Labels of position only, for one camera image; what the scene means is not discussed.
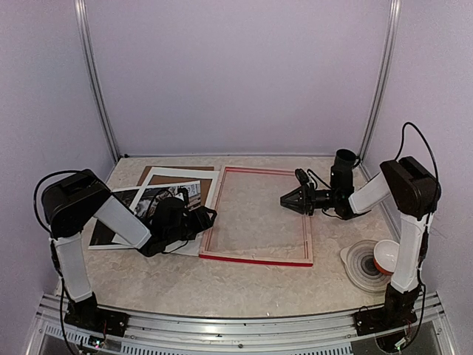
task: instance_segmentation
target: black cup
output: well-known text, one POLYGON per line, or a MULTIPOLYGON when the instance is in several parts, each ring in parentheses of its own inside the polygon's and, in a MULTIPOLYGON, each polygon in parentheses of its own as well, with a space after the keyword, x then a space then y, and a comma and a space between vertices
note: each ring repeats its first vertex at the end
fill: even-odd
POLYGON ((339 149, 335 155, 334 166, 339 168, 353 169, 358 165, 359 162, 356 162, 358 157, 354 152, 348 149, 339 149))

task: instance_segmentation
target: white wall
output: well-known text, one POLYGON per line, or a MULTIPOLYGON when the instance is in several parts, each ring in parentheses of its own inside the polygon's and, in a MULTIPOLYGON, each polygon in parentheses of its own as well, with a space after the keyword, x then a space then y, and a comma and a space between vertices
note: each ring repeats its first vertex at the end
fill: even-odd
MULTIPOLYGON (((394 158, 404 121, 416 123, 434 150, 442 198, 433 222, 424 278, 438 290, 461 354, 473 338, 473 3, 404 0, 387 91, 365 161, 369 171, 394 158)), ((403 155, 432 170, 420 138, 403 155)), ((395 205, 390 210, 398 215, 395 205)))
POLYGON ((88 17, 123 153, 358 150, 389 0, 100 0, 88 17))
POLYGON ((111 168, 81 52, 73 1, 0 5, 0 339, 19 354, 57 277, 33 189, 59 169, 111 168))

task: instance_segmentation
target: table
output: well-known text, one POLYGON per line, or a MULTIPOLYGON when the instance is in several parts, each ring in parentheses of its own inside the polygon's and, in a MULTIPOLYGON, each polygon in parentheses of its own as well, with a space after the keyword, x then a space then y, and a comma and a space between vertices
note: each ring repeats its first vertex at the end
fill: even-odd
MULTIPOLYGON (((329 180, 333 158, 185 157, 123 158, 112 172, 112 189, 135 186, 145 166, 252 166, 311 168, 329 180)), ((354 171, 355 186, 365 181, 354 171)), ((391 239, 381 209, 343 221, 316 212, 312 268, 261 266, 181 255, 146 258, 134 250, 87 249, 95 221, 87 223, 84 258, 98 302, 137 311, 197 317, 283 317, 358 308, 384 301, 348 279, 341 249, 363 239, 391 239)))

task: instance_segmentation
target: bowl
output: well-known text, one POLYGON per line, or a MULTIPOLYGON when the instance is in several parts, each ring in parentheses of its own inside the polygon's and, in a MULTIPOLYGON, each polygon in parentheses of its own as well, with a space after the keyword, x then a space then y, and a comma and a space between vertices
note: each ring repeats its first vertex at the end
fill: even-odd
POLYGON ((394 240, 382 240, 375 246, 375 266, 385 275, 392 275, 398 262, 399 243, 394 240))

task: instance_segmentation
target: pink frame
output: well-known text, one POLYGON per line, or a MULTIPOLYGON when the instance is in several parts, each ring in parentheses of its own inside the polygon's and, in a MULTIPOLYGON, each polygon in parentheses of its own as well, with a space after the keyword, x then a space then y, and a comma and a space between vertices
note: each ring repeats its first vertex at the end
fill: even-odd
MULTIPOLYGON (((279 170, 279 169, 259 169, 259 168, 239 168, 225 166, 222 168, 222 172, 217 182, 218 193, 214 197, 212 202, 212 209, 217 210, 219 207, 220 196, 222 192, 225 178, 229 172, 241 172, 247 174, 264 174, 264 175, 287 175, 294 176, 294 172, 291 170, 279 170)), ((304 258, 303 259, 278 259, 272 257, 259 257, 254 259, 252 257, 235 256, 232 257, 228 254, 216 253, 208 250, 212 238, 212 229, 205 231, 203 235, 202 244, 200 245, 199 257, 204 259, 222 260, 222 261, 233 261, 236 263, 251 263, 251 264, 263 264, 263 265, 278 265, 278 266, 313 266, 313 252, 312 252, 312 229, 310 226, 310 218, 306 215, 301 216, 302 228, 304 238, 304 258)))

